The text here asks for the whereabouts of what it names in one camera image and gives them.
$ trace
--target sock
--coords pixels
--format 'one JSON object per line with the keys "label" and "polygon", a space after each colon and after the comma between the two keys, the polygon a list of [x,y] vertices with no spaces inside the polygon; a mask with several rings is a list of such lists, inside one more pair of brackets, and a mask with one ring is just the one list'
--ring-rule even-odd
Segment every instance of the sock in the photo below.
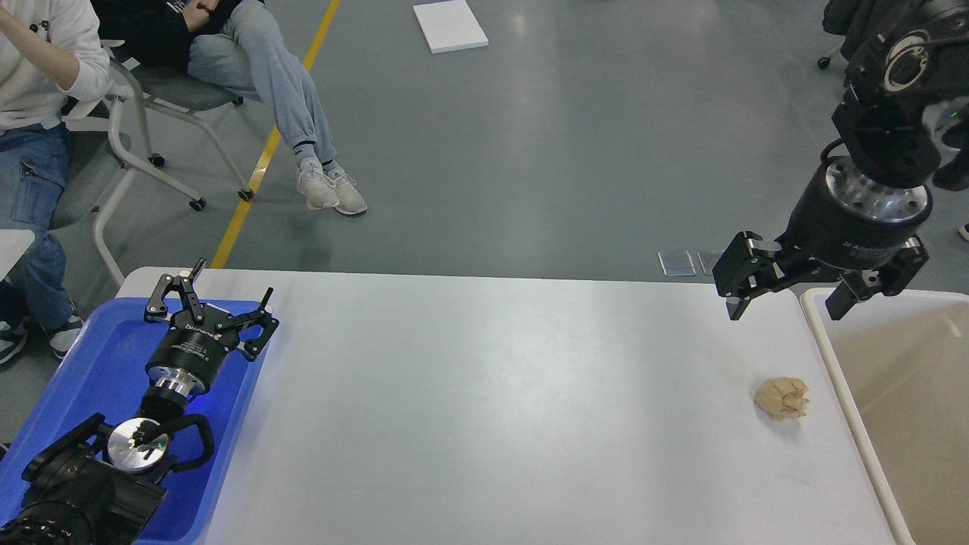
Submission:
{"label": "sock", "polygon": [[327,173],[327,176],[329,177],[345,174],[343,167],[341,167],[340,164],[336,162],[336,159],[330,159],[329,161],[324,163],[323,172]]}
{"label": "sock", "polygon": [[317,159],[316,149],[313,148],[313,144],[315,143],[305,141],[293,146],[293,151],[295,151],[297,154],[297,164],[302,163],[302,160],[308,157]]}

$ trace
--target chair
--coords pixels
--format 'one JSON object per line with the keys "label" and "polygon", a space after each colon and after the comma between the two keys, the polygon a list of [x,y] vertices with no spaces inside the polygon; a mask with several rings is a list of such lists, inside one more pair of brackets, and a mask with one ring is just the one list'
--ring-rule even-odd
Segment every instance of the chair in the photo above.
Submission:
{"label": "chair", "polygon": [[[106,98],[112,111],[120,110],[125,94],[125,89],[118,86],[109,91]],[[90,116],[109,118],[109,110],[95,102],[75,106],[64,119],[69,122],[81,119],[88,116],[92,108],[94,112]],[[138,173],[114,152],[116,148],[125,149],[130,144],[131,139],[120,131],[71,131],[71,166],[64,192],[48,226],[50,230],[61,229],[78,223],[88,213],[98,212],[92,230],[94,244],[118,286],[124,281],[124,274],[105,245],[105,225]]]}
{"label": "chair", "polygon": [[144,160],[129,154],[125,151],[120,153],[122,159],[145,171],[150,176],[156,177],[167,185],[187,195],[191,201],[189,206],[194,210],[205,208],[205,198],[195,189],[167,175],[159,168],[165,165],[165,158],[152,151],[151,137],[148,133],[147,110],[163,113],[175,119],[180,119],[201,128],[215,144],[219,155],[232,171],[239,185],[237,192],[242,201],[251,201],[255,193],[249,188],[249,182],[243,177],[242,172],[230,159],[229,154],[219,142],[215,131],[196,116],[197,112],[206,112],[219,108],[229,103],[240,105],[242,99],[233,93],[201,80],[196,80],[191,76],[176,71],[169,67],[148,67],[138,65],[134,68],[127,68],[126,61],[131,57],[122,48],[123,42],[102,41],[111,53],[111,67],[128,83],[134,90],[133,96],[135,103],[135,113],[138,118],[139,130],[144,146],[147,149],[147,159]]}

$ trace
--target table surface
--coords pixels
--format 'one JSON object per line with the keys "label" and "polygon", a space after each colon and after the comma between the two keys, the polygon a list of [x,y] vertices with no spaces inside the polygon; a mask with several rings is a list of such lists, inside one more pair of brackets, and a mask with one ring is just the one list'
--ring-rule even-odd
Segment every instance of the table surface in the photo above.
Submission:
{"label": "table surface", "polygon": [[33,241],[33,231],[0,229],[0,278],[10,272]]}
{"label": "table surface", "polygon": [[[196,282],[203,300],[267,286],[281,326],[209,545],[892,543],[793,294],[731,322],[708,284]],[[811,388],[806,417],[755,406],[777,376]]]}

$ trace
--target crumpled paper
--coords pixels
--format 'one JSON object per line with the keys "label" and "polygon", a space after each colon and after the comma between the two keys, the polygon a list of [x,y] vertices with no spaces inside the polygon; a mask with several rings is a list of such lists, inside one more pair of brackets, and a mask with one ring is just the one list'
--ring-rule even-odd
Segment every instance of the crumpled paper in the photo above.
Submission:
{"label": "crumpled paper", "polygon": [[807,386],[799,378],[782,376],[765,380],[754,395],[754,402],[778,421],[804,416],[810,401],[804,397]]}

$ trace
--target yellow floor line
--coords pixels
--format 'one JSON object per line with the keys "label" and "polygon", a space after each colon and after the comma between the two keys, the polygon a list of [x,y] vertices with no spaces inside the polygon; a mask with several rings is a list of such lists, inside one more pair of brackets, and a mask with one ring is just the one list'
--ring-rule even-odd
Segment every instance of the yellow floor line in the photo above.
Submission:
{"label": "yellow floor line", "polygon": [[[323,22],[320,23],[320,28],[316,31],[313,43],[310,44],[309,51],[306,52],[306,56],[303,58],[303,66],[306,67],[306,70],[313,68],[313,63],[316,62],[316,55],[320,52],[323,39],[327,36],[329,24],[333,21],[336,9],[339,7],[340,0],[330,0],[327,14],[323,16]],[[249,177],[249,187],[257,195],[259,194],[259,186],[263,184],[263,176],[266,175],[266,170],[272,161],[272,155],[276,152],[276,147],[279,145],[279,138],[279,130],[272,129],[272,134],[269,135],[269,140],[266,141],[266,147],[263,148],[263,154],[256,163],[256,169]],[[210,268],[222,269],[226,266],[226,261],[229,260],[229,254],[233,252],[235,240],[238,239],[239,233],[242,231],[242,225],[245,224],[245,218],[249,215],[249,209],[251,207],[251,202],[239,201],[238,206],[235,207],[233,218],[229,221],[229,227],[226,228],[226,233],[222,236],[222,241],[219,242],[218,249],[215,250],[215,257],[212,258],[212,263],[209,265]]]}

